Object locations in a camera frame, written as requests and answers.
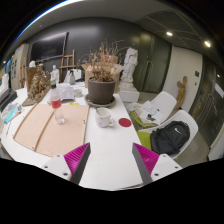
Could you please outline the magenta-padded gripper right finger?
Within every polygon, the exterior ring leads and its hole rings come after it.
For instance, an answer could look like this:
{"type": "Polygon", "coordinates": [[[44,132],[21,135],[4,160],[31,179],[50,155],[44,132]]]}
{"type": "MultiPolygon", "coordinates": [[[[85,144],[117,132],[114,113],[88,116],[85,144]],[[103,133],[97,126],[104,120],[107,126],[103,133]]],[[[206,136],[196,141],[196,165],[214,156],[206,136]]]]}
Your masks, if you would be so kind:
{"type": "Polygon", "coordinates": [[[158,155],[137,143],[134,143],[132,146],[132,154],[134,155],[144,185],[182,169],[167,154],[158,155]]]}

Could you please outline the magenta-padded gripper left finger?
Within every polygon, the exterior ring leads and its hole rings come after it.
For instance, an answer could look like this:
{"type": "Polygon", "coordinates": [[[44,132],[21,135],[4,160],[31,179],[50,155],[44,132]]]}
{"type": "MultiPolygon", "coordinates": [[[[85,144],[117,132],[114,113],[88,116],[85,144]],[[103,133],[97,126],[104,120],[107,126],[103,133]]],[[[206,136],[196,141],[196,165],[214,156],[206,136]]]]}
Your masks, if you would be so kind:
{"type": "Polygon", "coordinates": [[[86,143],[65,155],[55,155],[42,166],[42,169],[65,180],[79,184],[90,153],[90,144],[86,143]]]}

